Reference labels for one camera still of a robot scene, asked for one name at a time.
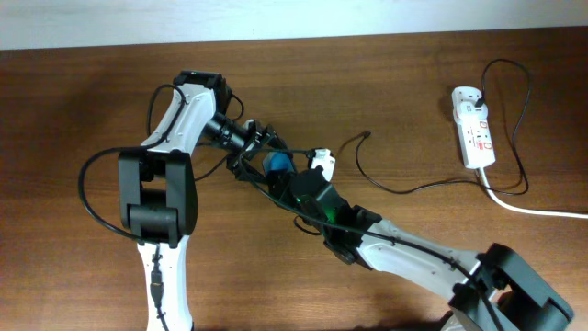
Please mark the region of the blue screen Galaxy smartphone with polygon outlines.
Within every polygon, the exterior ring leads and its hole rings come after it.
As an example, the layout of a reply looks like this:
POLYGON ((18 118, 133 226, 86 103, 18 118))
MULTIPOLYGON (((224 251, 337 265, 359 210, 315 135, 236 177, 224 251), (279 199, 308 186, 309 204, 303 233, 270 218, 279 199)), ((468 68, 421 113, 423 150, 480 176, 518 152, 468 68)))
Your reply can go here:
POLYGON ((272 172, 294 171, 291 158, 287 154, 280 152, 269 152, 262 161, 262 167, 266 176, 272 172))

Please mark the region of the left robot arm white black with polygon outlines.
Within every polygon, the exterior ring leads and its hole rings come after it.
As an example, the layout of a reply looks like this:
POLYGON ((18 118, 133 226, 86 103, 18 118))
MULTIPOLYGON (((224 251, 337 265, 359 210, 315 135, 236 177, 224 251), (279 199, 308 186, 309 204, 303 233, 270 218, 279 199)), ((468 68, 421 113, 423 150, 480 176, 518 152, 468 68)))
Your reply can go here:
POLYGON ((237 156, 263 143, 283 142, 250 120, 239 125, 226 112, 234 98, 219 73, 183 71, 157 127, 139 150, 119 154, 119 201, 123 226, 138 238, 148 294, 148 329, 191 330, 187 300, 187 244, 198 219, 191 155, 207 138, 228 152, 227 167, 238 180, 264 182, 237 156))

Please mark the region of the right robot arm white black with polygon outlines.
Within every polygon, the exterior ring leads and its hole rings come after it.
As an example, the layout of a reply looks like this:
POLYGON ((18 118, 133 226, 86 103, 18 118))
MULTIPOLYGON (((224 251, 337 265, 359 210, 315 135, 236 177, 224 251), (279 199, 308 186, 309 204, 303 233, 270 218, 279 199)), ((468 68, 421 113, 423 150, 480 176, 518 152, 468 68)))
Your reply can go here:
POLYGON ((346 264, 390 273, 447 300, 456 330, 564 330, 571 307, 511 248, 459 250, 350 206, 317 167, 268 170, 270 195, 314 227, 346 264))

